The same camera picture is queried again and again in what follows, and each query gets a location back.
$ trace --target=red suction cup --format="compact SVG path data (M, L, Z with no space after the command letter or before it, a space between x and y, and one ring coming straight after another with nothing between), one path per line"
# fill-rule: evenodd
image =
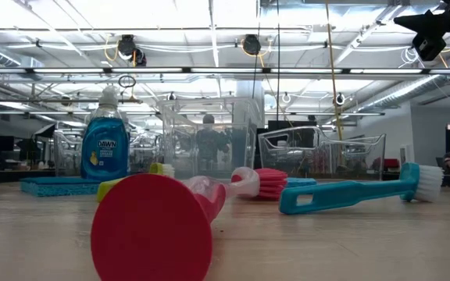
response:
M181 182L130 176L98 206L93 262L103 281L201 281L212 257L208 219Z

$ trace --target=desk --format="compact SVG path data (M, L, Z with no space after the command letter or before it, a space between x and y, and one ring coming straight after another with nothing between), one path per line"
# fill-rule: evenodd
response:
M0 280L98 280L96 206L95 196L35 198L0 184ZM232 200L212 230L206 281L450 281L450 189L436 204L392 197L296 216Z

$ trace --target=clear plastic bin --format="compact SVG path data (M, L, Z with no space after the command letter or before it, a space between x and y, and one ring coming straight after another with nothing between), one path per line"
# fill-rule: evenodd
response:
M78 135L53 133L55 174L57 176L80 176L81 146L83 138Z
M161 133L142 131L130 140L130 174L148 173L150 165L163 161L163 135Z
M64 135L55 131L53 149L57 176L80 176L81 146L79 135ZM130 140L130 174L146 173L153 162L162 162L162 134L144 131Z
M385 135L331 140L318 128L300 126L259 135L263 168L292 177L381 180Z
M259 108L251 98L160 101L164 162L179 180L193 176L230 179L235 168L252 168ZM202 124L205 114L214 124Z

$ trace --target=blue sponge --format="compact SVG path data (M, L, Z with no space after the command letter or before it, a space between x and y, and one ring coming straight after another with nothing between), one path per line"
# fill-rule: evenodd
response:
M307 187L316 184L317 182L314 179L287 178L286 188Z
M96 194L100 182L81 178L38 177L20 180L20 189L37 197Z

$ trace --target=blue dish soap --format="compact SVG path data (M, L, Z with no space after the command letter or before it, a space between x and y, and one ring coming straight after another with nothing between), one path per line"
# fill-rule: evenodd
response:
M103 182L127 176L129 139L117 110L116 93L114 86L104 89L90 116L81 152L81 176L85 179Z

